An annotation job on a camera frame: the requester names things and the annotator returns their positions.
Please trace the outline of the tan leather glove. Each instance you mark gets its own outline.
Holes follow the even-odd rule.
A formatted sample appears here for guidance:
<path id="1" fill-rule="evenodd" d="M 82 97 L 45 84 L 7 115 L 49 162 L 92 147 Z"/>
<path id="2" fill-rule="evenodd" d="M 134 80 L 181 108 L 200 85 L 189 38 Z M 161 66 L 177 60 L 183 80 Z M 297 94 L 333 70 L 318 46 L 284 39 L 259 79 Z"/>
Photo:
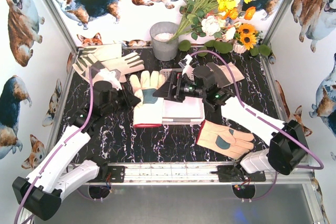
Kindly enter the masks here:
<path id="1" fill-rule="evenodd" d="M 232 159 L 239 159 L 254 148 L 254 136 L 208 120 L 201 124 L 196 144 Z"/>
<path id="2" fill-rule="evenodd" d="M 134 95 L 141 100 L 133 109 L 133 125 L 137 128 L 159 127 L 162 125 L 163 98 L 153 93 L 165 82 L 165 76 L 158 71 L 142 71 L 140 78 L 130 76 Z"/>

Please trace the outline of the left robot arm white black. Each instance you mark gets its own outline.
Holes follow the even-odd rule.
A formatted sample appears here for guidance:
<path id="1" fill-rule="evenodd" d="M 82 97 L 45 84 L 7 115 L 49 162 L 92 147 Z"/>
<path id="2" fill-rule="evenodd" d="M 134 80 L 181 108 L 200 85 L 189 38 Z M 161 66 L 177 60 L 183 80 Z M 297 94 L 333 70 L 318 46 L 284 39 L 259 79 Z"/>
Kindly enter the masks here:
<path id="1" fill-rule="evenodd" d="M 33 216 L 50 219 L 67 196 L 84 183 L 106 174 L 107 166 L 93 158 L 68 173 L 64 170 L 75 154 L 98 135 L 108 115 L 133 108 L 140 99 L 121 85 L 117 69 L 109 71 L 90 67 L 88 78 L 89 107 L 76 111 L 61 139 L 31 173 L 14 180 L 12 188 L 19 203 L 15 223 L 18 223 L 23 209 L 31 212 L 28 220 Z"/>

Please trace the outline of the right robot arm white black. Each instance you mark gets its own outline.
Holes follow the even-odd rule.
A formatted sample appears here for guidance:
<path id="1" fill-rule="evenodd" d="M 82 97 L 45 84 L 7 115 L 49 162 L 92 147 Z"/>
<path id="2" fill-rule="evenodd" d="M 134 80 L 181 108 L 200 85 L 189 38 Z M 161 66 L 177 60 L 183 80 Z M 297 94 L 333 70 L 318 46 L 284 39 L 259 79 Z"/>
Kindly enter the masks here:
<path id="1" fill-rule="evenodd" d="M 243 103 L 225 87 L 241 78 L 233 66 L 218 66 L 210 62 L 191 68 L 192 57 L 187 55 L 180 66 L 171 71 L 168 79 L 154 97 L 183 102 L 186 97 L 200 98 L 211 111 L 221 110 L 226 119 L 243 126 L 244 133 L 208 120 L 201 123 L 196 144 L 229 158 L 239 160 L 249 174 L 275 170 L 289 175 L 306 156 L 307 141 L 301 124 L 269 117 Z"/>

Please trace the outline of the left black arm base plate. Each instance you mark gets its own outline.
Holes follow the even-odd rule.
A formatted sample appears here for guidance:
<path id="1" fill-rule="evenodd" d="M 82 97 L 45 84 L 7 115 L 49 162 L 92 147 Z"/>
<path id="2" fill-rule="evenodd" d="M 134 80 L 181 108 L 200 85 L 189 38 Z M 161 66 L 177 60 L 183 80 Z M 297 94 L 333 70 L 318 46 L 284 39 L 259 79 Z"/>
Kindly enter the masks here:
<path id="1" fill-rule="evenodd" d="M 104 165 L 102 170 L 102 180 L 111 183 L 123 183 L 125 177 L 125 166 Z"/>

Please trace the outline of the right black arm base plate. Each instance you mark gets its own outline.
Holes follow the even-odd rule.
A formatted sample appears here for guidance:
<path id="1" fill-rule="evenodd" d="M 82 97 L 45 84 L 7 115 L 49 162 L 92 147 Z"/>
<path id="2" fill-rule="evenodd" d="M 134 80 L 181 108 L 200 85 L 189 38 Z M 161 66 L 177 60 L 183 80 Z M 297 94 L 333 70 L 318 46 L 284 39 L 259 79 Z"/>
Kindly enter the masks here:
<path id="1" fill-rule="evenodd" d="M 247 173 L 245 170 L 238 169 L 233 165 L 218 165 L 217 170 L 211 171 L 211 174 L 218 176 L 219 182 L 265 182 L 264 172 Z"/>

